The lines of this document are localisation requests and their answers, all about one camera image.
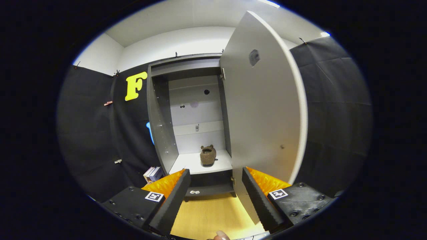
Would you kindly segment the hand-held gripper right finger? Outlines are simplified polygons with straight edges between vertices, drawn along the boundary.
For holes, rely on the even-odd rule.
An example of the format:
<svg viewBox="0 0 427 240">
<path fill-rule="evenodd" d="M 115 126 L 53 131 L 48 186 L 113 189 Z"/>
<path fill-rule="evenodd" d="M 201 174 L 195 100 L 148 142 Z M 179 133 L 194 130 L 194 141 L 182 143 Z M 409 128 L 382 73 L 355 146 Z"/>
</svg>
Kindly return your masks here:
<svg viewBox="0 0 427 240">
<path fill-rule="evenodd" d="M 263 228 L 270 232 L 300 225 L 334 201 L 304 182 L 289 184 L 243 167 L 242 182 Z"/>
</svg>

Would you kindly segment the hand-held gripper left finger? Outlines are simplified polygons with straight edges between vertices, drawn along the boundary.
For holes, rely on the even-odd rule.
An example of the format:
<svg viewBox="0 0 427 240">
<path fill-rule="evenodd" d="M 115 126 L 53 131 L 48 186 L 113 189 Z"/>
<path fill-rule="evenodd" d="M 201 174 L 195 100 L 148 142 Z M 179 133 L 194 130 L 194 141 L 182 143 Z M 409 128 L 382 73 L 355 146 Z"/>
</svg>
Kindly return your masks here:
<svg viewBox="0 0 427 240">
<path fill-rule="evenodd" d="M 182 169 L 142 188 L 128 186 L 100 206 L 132 228 L 170 237 L 189 185 L 190 171 Z"/>
</svg>

